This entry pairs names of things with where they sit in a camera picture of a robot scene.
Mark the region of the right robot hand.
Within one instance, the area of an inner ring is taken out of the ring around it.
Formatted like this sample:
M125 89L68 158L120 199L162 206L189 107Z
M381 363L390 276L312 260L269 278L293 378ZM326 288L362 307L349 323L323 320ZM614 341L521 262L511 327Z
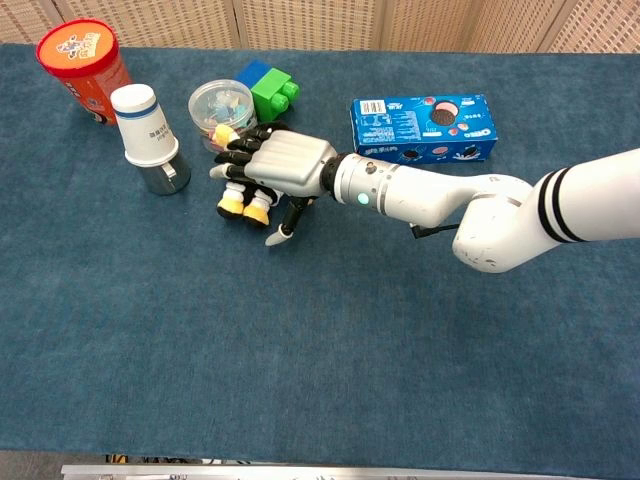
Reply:
M323 172L333 167L337 152L326 140L297 133L281 122L241 134L218 126L214 138L223 150L209 176L225 182L216 206L221 216L266 228L271 210L288 199L284 217L265 239L268 247L291 239L308 206L330 191Z

